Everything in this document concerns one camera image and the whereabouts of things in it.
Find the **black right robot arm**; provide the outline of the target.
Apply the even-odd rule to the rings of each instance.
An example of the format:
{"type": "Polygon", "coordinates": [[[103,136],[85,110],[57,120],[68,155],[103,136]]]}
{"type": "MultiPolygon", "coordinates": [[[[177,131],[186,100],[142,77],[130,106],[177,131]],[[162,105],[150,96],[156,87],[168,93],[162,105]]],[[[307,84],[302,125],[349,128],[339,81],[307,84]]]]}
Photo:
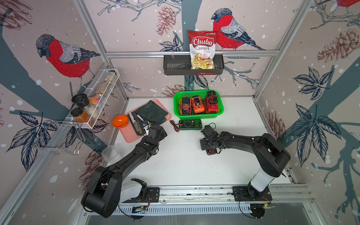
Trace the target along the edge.
{"type": "Polygon", "coordinates": [[[210,125],[201,131],[201,149],[208,155],[217,154],[217,150],[236,149],[253,153],[260,169],[247,186],[247,196],[252,199],[264,196],[266,188],[278,178],[291,159],[290,154],[270,134],[262,136],[239,136],[226,131],[217,133],[210,125]]]}

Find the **red multimeter with leads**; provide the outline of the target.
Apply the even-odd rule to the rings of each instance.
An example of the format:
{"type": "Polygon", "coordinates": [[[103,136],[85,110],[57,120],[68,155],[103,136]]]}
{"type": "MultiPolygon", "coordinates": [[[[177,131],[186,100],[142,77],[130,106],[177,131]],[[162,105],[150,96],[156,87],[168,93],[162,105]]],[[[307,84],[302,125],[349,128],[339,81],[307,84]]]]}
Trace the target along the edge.
{"type": "Polygon", "coordinates": [[[218,113],[218,99],[217,98],[206,98],[205,99],[205,112],[206,114],[218,113]]]}

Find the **small black multimeter with leads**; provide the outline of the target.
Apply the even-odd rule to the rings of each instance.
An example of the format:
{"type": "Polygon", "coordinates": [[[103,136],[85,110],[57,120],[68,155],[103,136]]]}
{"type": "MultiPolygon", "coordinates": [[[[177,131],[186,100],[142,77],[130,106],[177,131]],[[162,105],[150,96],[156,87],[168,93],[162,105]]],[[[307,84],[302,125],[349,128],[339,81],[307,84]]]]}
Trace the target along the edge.
{"type": "Polygon", "coordinates": [[[208,102],[218,102],[218,96],[215,91],[208,91],[206,99],[208,102]]]}

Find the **dark green multimeter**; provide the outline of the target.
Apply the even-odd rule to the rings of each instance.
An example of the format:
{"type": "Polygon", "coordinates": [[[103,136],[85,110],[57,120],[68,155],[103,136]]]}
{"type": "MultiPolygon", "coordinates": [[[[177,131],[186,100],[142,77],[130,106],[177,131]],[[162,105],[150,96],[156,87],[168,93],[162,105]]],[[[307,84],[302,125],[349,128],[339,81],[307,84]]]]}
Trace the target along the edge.
{"type": "Polygon", "coordinates": [[[202,130],[203,128],[201,120],[180,120],[178,123],[170,120],[170,124],[176,132],[181,130],[202,130]]]}

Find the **small orange-black multimeter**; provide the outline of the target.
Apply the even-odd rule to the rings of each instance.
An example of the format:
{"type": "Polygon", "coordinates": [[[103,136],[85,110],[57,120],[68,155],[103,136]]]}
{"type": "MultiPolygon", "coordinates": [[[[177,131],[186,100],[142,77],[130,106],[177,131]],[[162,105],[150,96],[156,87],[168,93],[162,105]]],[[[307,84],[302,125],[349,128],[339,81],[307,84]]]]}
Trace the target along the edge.
{"type": "Polygon", "coordinates": [[[182,116],[191,115],[191,98],[190,97],[182,97],[179,102],[179,110],[182,116]]]}

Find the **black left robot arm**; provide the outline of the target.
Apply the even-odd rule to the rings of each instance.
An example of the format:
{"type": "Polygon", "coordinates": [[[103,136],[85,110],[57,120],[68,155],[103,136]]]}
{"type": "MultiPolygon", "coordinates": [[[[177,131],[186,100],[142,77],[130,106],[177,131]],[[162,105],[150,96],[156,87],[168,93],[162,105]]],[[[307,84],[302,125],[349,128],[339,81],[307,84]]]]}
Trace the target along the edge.
{"type": "Polygon", "coordinates": [[[83,194],[82,206],[105,218],[112,215],[121,202],[123,180],[157,153],[159,142],[165,137],[167,133],[162,126],[152,125],[149,134],[128,155],[108,167],[98,167],[83,194]]]}

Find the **black rectangular case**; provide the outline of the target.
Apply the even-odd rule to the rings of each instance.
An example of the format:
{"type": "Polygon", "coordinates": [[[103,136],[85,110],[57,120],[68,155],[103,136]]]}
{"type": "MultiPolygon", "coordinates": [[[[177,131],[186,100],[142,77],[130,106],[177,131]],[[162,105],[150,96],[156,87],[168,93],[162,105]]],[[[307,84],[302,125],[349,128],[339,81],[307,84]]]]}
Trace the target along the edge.
{"type": "Polygon", "coordinates": [[[207,155],[215,155],[217,154],[217,150],[211,147],[208,143],[207,139],[200,140],[201,149],[206,152],[207,155]]]}

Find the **large orange multimeter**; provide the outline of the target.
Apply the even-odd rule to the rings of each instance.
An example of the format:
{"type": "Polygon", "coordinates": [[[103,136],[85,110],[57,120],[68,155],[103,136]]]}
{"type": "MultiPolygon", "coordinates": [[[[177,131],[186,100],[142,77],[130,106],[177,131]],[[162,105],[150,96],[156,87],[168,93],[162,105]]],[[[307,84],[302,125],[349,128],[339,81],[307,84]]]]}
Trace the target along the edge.
{"type": "Polygon", "coordinates": [[[191,98],[191,107],[193,109],[194,114],[205,113],[205,106],[200,96],[193,96],[191,98]]]}

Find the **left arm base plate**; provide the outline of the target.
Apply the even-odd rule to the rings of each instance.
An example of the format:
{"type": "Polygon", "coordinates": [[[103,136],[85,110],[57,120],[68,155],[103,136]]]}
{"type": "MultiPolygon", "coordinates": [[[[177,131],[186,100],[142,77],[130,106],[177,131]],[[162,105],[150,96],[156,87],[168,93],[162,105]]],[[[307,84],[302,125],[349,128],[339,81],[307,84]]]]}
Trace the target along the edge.
{"type": "Polygon", "coordinates": [[[158,203],[159,192],[159,187],[143,188],[138,197],[128,199],[124,203],[158,203]]]}

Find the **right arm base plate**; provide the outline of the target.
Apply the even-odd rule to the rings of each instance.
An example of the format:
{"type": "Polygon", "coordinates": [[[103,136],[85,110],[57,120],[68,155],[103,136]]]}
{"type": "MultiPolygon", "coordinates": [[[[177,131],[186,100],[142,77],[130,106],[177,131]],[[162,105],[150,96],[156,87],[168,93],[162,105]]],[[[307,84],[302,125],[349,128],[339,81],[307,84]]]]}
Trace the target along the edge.
{"type": "Polygon", "coordinates": [[[272,201],[269,187],[266,187],[262,192],[258,192],[249,185],[232,186],[232,195],[236,202],[272,201]]]}

